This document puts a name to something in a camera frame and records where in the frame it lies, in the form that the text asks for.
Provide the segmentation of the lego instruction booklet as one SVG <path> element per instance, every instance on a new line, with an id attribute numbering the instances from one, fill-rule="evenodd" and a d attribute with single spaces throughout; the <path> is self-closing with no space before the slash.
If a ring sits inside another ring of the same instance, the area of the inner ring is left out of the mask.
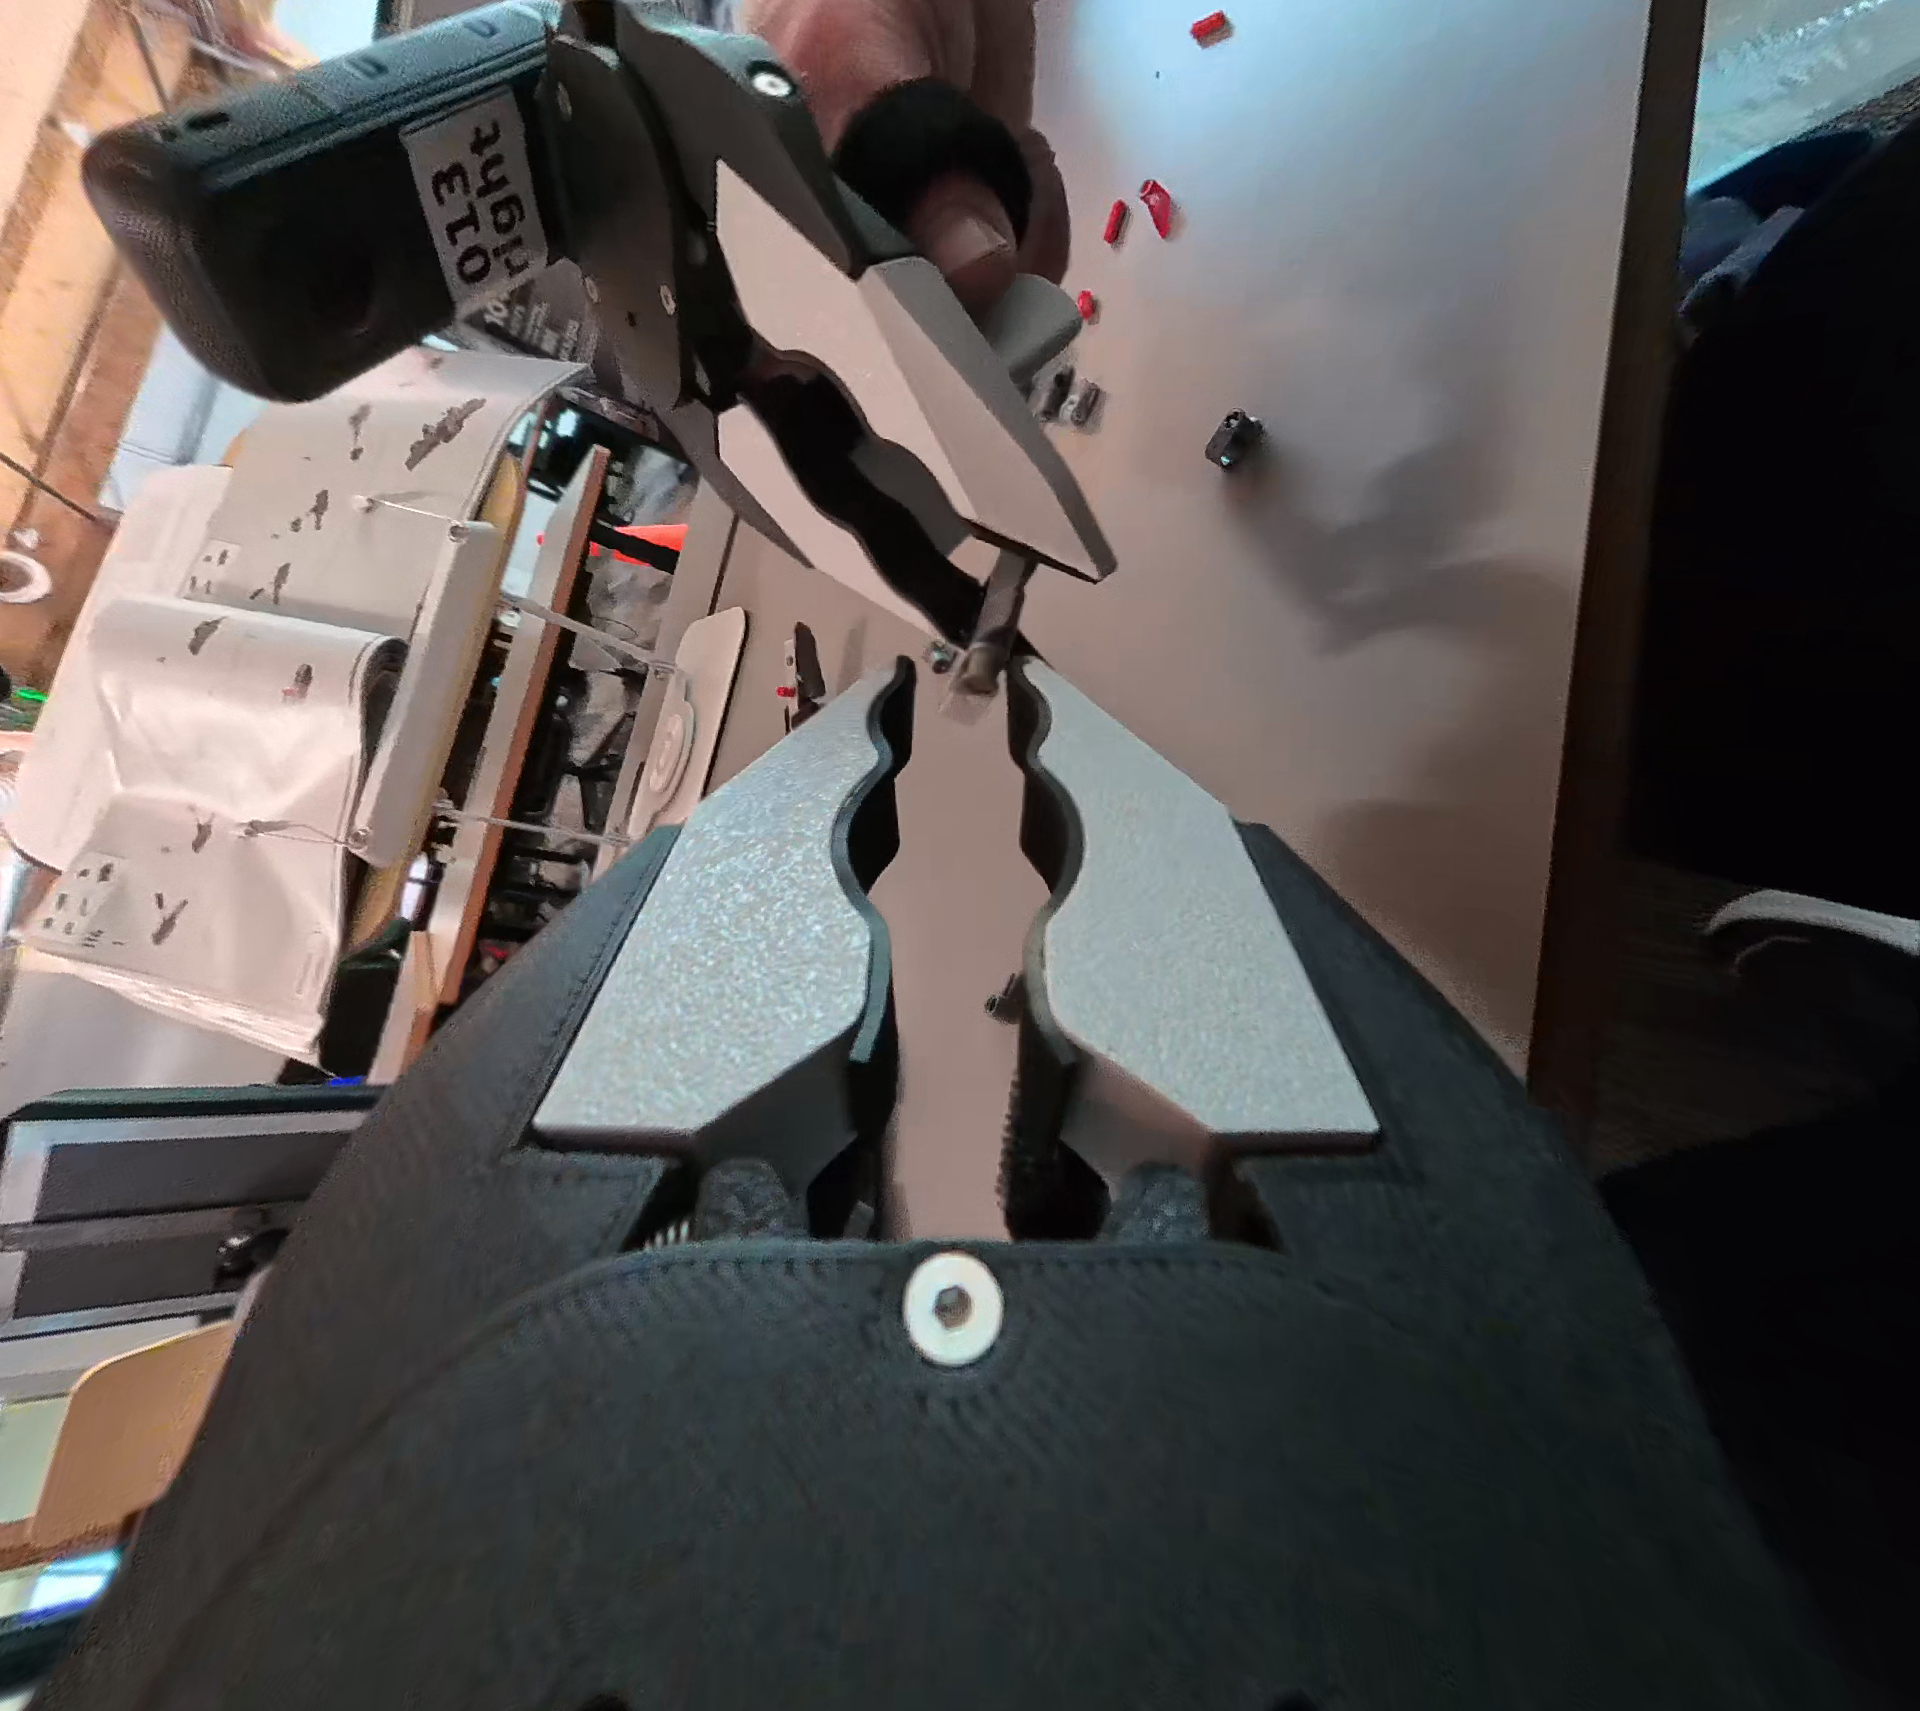
<path id="1" fill-rule="evenodd" d="M 584 371 L 406 349 L 317 401 L 264 407 L 226 461 L 146 479 L 4 811 L 12 847 L 51 871 L 15 936 L 25 958 L 317 1058 L 357 887 L 418 853 L 441 789 L 443 769 L 402 859 L 350 853 L 439 537 L 493 523 L 500 587 L 520 485 L 497 511 L 489 491 L 515 429 Z M 489 621 L 465 645 L 471 677 Z"/>

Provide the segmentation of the black chair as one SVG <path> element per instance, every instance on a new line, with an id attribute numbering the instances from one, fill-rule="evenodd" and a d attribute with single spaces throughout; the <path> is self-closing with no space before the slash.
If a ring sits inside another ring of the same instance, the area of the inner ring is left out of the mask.
<path id="1" fill-rule="evenodd" d="M 1689 193 L 1626 841 L 1916 917 L 1918 127 Z"/>

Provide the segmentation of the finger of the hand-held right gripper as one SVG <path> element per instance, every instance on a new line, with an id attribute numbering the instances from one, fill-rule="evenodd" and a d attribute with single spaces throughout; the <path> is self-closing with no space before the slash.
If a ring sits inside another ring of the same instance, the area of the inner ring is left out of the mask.
<path id="1" fill-rule="evenodd" d="M 925 259 L 852 277 L 726 161 L 715 235 L 753 335 L 834 379 L 862 425 L 909 453 L 974 535 L 1093 583 L 1116 569 L 1017 381 Z"/>
<path id="2" fill-rule="evenodd" d="M 724 469 L 812 571 L 933 641 L 972 619 L 1007 545 L 959 523 L 919 463 L 875 439 L 834 379 L 758 345 L 715 439 Z"/>

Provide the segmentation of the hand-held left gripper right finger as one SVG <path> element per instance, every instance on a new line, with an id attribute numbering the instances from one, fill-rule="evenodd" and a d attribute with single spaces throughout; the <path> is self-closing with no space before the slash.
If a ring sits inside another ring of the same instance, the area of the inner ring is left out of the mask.
<path id="1" fill-rule="evenodd" d="M 1015 1238 L 1088 1238 L 1141 1168 L 1202 1214 L 1269 1154 L 1367 1152 L 1379 1118 L 1229 809 L 1056 667 L 1006 673 L 1020 954 L 1000 1162 Z"/>

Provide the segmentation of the white board with clear dome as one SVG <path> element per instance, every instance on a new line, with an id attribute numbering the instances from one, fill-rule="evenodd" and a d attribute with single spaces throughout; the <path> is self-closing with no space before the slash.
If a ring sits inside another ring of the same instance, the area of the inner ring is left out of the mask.
<path id="1" fill-rule="evenodd" d="M 649 675 L 615 781 L 607 831 L 627 843 L 682 823 L 704 799 L 731 705 L 750 615 L 731 605 L 692 621 L 669 667 Z"/>

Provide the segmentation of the grey lego connector piece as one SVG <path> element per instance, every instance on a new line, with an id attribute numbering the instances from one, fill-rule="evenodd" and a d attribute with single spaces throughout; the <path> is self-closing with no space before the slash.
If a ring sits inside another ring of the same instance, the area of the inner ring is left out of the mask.
<path id="1" fill-rule="evenodd" d="M 1025 649 L 1021 615 L 1039 559 L 1002 547 L 974 601 L 972 619 L 947 639 L 946 699 L 950 705 L 994 697 L 1012 661 Z"/>

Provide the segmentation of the black grey equipment case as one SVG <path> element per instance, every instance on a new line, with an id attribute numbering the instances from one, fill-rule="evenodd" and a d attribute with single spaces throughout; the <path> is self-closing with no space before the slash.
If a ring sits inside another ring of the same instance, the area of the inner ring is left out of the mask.
<path id="1" fill-rule="evenodd" d="M 4 1118 L 1 1336 L 233 1306 L 383 1094 L 362 1080 L 65 1090 Z"/>

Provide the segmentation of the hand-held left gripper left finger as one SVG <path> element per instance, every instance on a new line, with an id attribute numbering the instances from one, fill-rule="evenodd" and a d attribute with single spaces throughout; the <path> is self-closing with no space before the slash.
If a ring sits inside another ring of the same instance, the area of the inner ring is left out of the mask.
<path id="1" fill-rule="evenodd" d="M 820 1236 L 884 1224 L 893 948 L 915 669 L 896 657 L 680 825 L 534 1112 L 544 1146 L 771 1166 Z"/>

